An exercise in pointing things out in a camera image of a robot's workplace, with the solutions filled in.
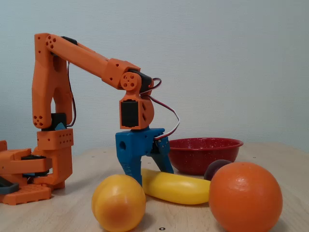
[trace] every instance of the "orange fruit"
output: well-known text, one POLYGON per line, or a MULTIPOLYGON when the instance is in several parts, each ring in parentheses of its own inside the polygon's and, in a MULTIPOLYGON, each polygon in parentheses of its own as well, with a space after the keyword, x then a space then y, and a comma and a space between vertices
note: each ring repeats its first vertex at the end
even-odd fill
POLYGON ((211 180, 209 206, 228 232, 267 232, 282 212, 282 193, 265 168, 235 162, 220 168, 211 180))
POLYGON ((140 184, 128 175, 104 179, 92 196, 92 212, 100 225, 110 232, 126 232, 142 220, 146 196, 140 184))

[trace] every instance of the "table surface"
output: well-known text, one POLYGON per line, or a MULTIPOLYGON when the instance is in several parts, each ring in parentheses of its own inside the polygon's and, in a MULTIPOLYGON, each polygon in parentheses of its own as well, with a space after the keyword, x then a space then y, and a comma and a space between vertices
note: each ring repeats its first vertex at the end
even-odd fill
MULTIPOLYGON (((259 164, 278 180, 283 212, 272 232, 307 232, 309 228, 309 154, 279 143, 247 143, 237 161, 259 164)), ((142 167, 158 170, 149 157, 142 167)), ((73 157, 73 174, 66 188, 46 201, 16 206, 0 204, 0 232, 102 232, 91 211, 98 184, 123 174, 114 149, 92 149, 73 157)), ((147 197, 145 216, 134 232, 224 232, 208 204, 185 206, 147 197)))

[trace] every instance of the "plum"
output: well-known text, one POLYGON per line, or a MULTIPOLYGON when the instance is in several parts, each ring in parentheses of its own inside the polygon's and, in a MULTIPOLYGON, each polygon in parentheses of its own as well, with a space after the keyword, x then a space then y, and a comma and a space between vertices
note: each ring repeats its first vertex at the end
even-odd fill
POLYGON ((225 166, 225 165, 227 165, 229 163, 231 163, 231 161, 228 161, 228 160, 225 160, 225 159, 218 159, 218 160, 212 162, 208 166, 208 168, 207 168, 207 170, 206 170, 206 172, 204 174, 204 180, 211 180, 212 177, 215 175, 215 173, 220 168, 222 168, 223 166, 225 166))

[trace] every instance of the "plastic banana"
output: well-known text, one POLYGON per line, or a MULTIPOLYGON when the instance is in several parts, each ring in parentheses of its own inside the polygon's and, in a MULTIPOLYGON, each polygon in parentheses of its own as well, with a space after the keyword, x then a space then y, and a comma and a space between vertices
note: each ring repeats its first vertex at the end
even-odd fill
POLYGON ((208 202, 211 182, 183 175, 142 169, 142 184, 147 195, 179 204, 208 202))

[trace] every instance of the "wire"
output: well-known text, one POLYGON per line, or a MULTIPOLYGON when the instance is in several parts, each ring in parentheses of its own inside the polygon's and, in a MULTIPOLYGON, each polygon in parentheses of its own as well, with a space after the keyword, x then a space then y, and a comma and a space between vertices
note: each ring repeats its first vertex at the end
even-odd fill
POLYGON ((169 109, 170 111, 172 111, 172 112, 175 114, 175 116, 176 116, 177 119, 178 119, 178 123, 176 124, 176 126, 175 126, 170 132, 165 133, 165 134, 162 134, 162 135, 159 135, 159 136, 155 137, 154 140, 160 140, 160 139, 163 139, 163 138, 168 137, 168 136, 170 136, 171 134, 173 134, 173 133, 176 131, 176 129, 178 128, 179 124, 180 124, 180 118, 179 118, 177 112, 176 112, 173 108, 170 108, 169 106, 167 106, 167 105, 165 105, 164 103, 158 101, 157 99, 153 98, 153 97, 150 96, 150 95, 145 95, 145 97, 149 97, 149 98, 150 98, 152 101, 154 101, 155 103, 157 103, 157 104, 159 104, 159 105, 162 105, 162 106, 164 106, 165 108, 169 109))
MULTIPOLYGON (((69 79, 69 85, 70 85, 70 91, 72 93, 72 105, 73 105, 73 113, 74 113, 74 117, 73 117, 73 120, 70 124, 67 125, 67 127, 72 127, 76 121, 76 105, 75 105, 75 100, 74 100, 74 96, 73 96, 73 92, 72 92, 72 88, 71 88, 71 83, 70 83, 70 75, 69 75, 69 72, 70 71, 70 62, 68 62, 68 68, 67 68, 67 73, 68 73, 68 79, 69 79)), ((156 84, 155 86, 149 88, 147 91, 145 92, 142 92, 140 94, 143 94, 143 93, 147 93, 151 90, 154 90, 156 88, 158 88, 161 84, 162 84, 162 80, 160 78, 153 78, 153 81, 159 81, 158 84, 156 84)), ((143 97, 149 97, 152 101, 154 101, 155 103, 159 104, 159 105, 162 105, 164 106, 165 108, 169 109, 170 111, 172 111, 175 116, 177 117, 178 119, 178 123, 176 124, 176 126, 168 133, 165 133, 165 134, 162 134, 162 135, 159 135, 157 137, 154 138, 154 140, 160 140, 160 139, 163 139, 165 137, 168 137, 170 136, 171 134, 173 134, 176 129, 178 128, 179 124, 180 124, 180 118, 178 117, 178 114, 176 113, 176 111, 173 109, 173 108, 170 108, 169 106, 165 105, 164 103, 158 101, 157 99, 155 99, 154 97, 150 96, 150 95, 144 95, 143 97)))
POLYGON ((158 88, 158 87, 162 84, 162 80, 161 80, 160 78, 157 78, 157 77, 156 77, 156 78, 153 78, 153 81, 159 81, 159 83, 156 84, 154 87, 151 87, 151 88, 149 88, 147 91, 142 92, 142 93, 140 93, 140 94, 147 93, 147 92, 149 92, 149 91, 151 91, 151 90, 154 90, 154 89, 158 88))
POLYGON ((67 73, 68 73, 70 90, 71 90, 71 93, 72 93, 72 105, 73 105, 74 118, 73 118, 72 122, 67 125, 67 127, 72 127, 74 125, 75 121, 76 121, 76 105, 75 105, 75 100, 74 100, 74 96, 73 96, 73 92, 72 92, 72 88, 71 88, 70 75, 69 75, 69 67, 70 67, 70 62, 68 62, 67 73))

